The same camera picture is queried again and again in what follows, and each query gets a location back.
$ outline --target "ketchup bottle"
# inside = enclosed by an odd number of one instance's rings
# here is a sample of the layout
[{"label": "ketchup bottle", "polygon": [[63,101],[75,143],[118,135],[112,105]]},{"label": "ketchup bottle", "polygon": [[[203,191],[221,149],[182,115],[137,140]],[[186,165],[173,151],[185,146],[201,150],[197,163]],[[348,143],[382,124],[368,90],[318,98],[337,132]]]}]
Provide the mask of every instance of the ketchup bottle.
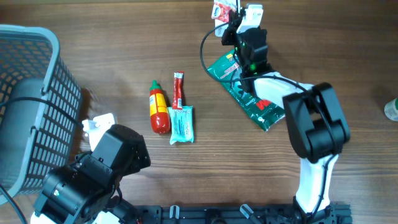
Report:
[{"label": "ketchup bottle", "polygon": [[150,125],[155,133],[163,134],[170,131],[170,118],[162,88],[156,80],[152,82],[149,93]]}]

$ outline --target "green bag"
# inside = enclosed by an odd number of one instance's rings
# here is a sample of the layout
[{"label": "green bag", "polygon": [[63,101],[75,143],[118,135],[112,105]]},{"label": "green bag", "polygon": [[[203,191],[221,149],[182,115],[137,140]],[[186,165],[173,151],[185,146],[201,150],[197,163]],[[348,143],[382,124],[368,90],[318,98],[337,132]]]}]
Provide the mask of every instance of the green bag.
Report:
[{"label": "green bag", "polygon": [[[208,68],[208,71],[222,80],[239,78],[242,70],[235,62],[233,52],[232,50],[219,58]],[[276,104],[244,92],[240,82],[221,83],[221,85],[239,103],[246,114],[265,131],[285,116],[285,110]]]}]

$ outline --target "red logo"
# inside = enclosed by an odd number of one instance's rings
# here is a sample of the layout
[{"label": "red logo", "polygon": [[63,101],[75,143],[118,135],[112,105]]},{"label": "red logo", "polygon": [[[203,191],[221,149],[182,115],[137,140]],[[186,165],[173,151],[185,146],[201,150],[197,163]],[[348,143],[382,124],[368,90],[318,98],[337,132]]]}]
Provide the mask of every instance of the red logo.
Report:
[{"label": "red logo", "polygon": [[271,104],[271,101],[269,100],[260,100],[256,103],[257,107],[260,110],[263,110],[264,108],[266,108],[267,106],[269,106]]}]

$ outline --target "plastic bin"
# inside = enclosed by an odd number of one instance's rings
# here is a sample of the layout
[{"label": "plastic bin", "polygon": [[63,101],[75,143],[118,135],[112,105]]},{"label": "plastic bin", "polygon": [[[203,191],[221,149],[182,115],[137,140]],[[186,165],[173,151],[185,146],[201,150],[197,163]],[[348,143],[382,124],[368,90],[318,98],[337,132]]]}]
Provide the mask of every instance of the plastic bin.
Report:
[{"label": "plastic bin", "polygon": [[[33,96],[77,119],[81,90],[59,54],[48,29],[0,25],[0,102]],[[43,103],[0,108],[0,183],[11,197],[38,192],[46,173],[68,162],[75,126]]]}]

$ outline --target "brown table top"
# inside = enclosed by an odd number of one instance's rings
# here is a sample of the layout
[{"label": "brown table top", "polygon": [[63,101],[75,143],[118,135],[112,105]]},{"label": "brown table top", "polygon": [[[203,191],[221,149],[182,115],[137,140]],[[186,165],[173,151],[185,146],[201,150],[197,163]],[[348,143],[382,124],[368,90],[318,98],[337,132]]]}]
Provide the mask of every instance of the brown table top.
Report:
[{"label": "brown table top", "polygon": [[[81,117],[112,112],[145,137],[152,165],[123,178],[134,205],[291,203],[300,162],[285,121],[265,133],[200,66],[199,46],[213,28],[210,2],[2,6],[0,23],[54,31],[61,57],[85,90]],[[332,201],[351,204],[355,223],[396,223],[398,123],[383,107],[397,97],[398,10],[375,1],[266,1],[268,59],[283,76],[331,83],[351,128],[331,180]],[[213,35],[211,65],[230,47]],[[149,87],[172,98],[173,72],[185,71],[185,104],[195,108],[195,142],[169,144],[152,132]],[[87,150],[77,134],[73,153]],[[36,196],[16,197],[30,217]],[[18,223],[9,205],[0,223]]]}]

